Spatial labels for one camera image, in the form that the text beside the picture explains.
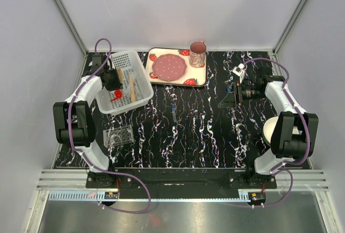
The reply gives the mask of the white red-capped wash bottle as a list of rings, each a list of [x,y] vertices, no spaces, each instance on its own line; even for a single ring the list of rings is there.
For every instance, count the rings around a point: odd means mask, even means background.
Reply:
[[[110,100],[110,102],[117,101],[122,98],[122,91],[121,90],[115,90],[114,91],[114,97]]]

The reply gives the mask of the wooden test tube clamp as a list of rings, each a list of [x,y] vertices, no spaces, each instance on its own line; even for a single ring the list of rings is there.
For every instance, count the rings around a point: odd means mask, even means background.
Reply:
[[[133,78],[132,76],[130,76],[129,79],[130,79],[130,95],[131,95],[131,102],[134,103],[134,102],[136,102],[135,87],[134,87],[134,78]]]

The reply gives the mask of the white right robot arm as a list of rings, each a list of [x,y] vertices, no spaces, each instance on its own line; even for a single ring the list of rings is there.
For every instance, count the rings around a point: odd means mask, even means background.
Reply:
[[[263,139],[269,150],[252,161],[245,174],[246,184],[256,188],[263,183],[264,175],[274,175],[286,164],[300,165],[312,155],[319,118],[297,103],[289,91],[287,79],[275,76],[269,67],[259,68],[254,82],[245,79],[243,64],[236,66],[232,73],[236,80],[219,103],[220,108],[235,108],[250,100],[268,99],[277,113],[263,127]]]

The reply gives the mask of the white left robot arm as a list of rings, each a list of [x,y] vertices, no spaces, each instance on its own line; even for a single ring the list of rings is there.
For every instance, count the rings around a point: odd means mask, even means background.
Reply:
[[[80,84],[65,101],[53,105],[53,118],[58,143],[70,146],[98,174],[98,182],[109,188],[116,183],[116,174],[109,170],[109,158],[96,142],[96,126],[91,104],[103,89],[119,91],[121,78],[114,67],[111,54],[95,54],[91,66]]]

